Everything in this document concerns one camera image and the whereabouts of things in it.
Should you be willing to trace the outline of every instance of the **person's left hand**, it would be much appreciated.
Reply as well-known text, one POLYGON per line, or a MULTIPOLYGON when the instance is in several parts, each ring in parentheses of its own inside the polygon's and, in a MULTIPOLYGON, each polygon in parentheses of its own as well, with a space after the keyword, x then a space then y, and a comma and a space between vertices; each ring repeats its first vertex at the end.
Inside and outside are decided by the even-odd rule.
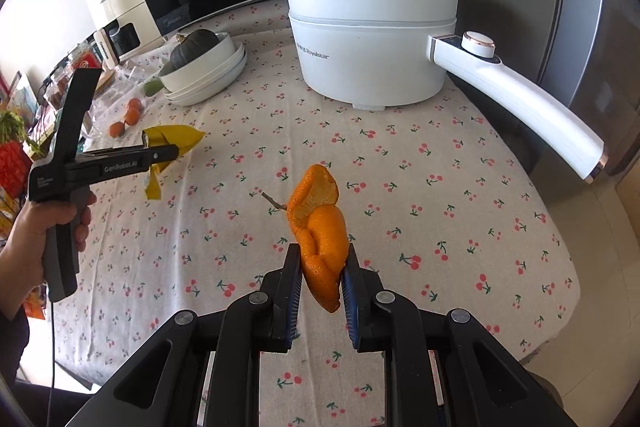
MULTIPOLYGON (((86 248, 91 223, 90 204, 94 193, 89 194, 87 207, 82 211, 80 225, 73 231, 78 251, 86 248)), ((34 287, 44 280, 42 255, 47 229, 66 225, 76 215, 76 206, 68 201, 27 201, 16 217, 6 246, 0 254, 0 311, 8 319, 18 311, 22 301, 34 287)))

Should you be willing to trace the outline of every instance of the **tablecloth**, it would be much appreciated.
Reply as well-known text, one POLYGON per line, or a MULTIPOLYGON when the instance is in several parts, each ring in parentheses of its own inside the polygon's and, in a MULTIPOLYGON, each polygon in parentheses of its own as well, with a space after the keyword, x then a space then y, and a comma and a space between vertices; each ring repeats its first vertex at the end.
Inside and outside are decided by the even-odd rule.
MULTIPOLYGON (((175 311, 218 311, 257 289, 292 241, 285 213, 260 194, 287 201, 315 162, 338 182, 362 266, 387 288, 422 309, 469 310, 518 359, 553 338, 579 298, 575 269, 486 118, 449 79, 433 98, 384 112, 313 92, 287 9, 269 1, 200 25, 244 43, 235 83, 187 108, 157 94, 124 138, 94 144, 134 144, 161 123, 206 133, 162 173, 161 201, 145 200, 144 174, 93 187, 79 288, 56 309, 58 361, 103 383, 175 311)), ((151 72, 173 45, 135 64, 151 72)), ((328 314, 304 285, 298 334, 289 354, 261 359, 261 424, 382 423, 380 354, 356 354, 343 310, 328 314)))

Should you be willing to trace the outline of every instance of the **small orange fruit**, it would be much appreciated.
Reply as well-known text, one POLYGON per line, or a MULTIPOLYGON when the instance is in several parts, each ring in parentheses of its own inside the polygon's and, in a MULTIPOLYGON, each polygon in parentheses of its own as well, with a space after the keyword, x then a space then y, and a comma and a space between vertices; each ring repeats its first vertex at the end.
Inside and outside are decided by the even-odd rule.
POLYGON ((142 112, 142 102, 140 102, 139 98, 132 98, 131 100, 129 100, 129 102, 127 102, 127 110, 131 109, 132 107, 135 107, 137 110, 142 112))
POLYGON ((322 165, 311 165, 287 203, 291 232, 300 245, 306 285, 328 312, 340 308, 340 272, 349 253, 344 216, 335 206, 338 185, 322 165))
POLYGON ((140 121, 140 111, 135 107, 129 107, 127 114, 124 116, 127 125, 135 125, 140 121))
POLYGON ((112 138, 120 137, 124 134, 124 123, 114 122, 109 126, 109 136, 112 138))

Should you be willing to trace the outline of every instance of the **stack of dishes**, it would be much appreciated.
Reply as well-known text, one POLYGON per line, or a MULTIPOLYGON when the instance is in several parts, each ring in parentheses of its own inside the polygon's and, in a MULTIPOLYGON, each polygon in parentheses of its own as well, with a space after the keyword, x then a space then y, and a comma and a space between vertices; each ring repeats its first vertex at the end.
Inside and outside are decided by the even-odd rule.
POLYGON ((216 34, 220 43, 205 54, 172 73, 160 77, 162 93, 176 105, 203 102, 225 89, 242 73, 246 52, 242 44, 234 44, 226 32, 216 34))

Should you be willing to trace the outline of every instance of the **black sleeve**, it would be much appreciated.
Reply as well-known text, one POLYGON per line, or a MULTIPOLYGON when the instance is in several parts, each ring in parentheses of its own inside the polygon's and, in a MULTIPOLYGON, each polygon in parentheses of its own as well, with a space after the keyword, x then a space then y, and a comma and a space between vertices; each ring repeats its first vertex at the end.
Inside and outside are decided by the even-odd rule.
POLYGON ((24 308, 20 307, 14 320, 0 313, 0 374, 8 386, 15 382, 24 348, 29 343, 29 323, 24 308))

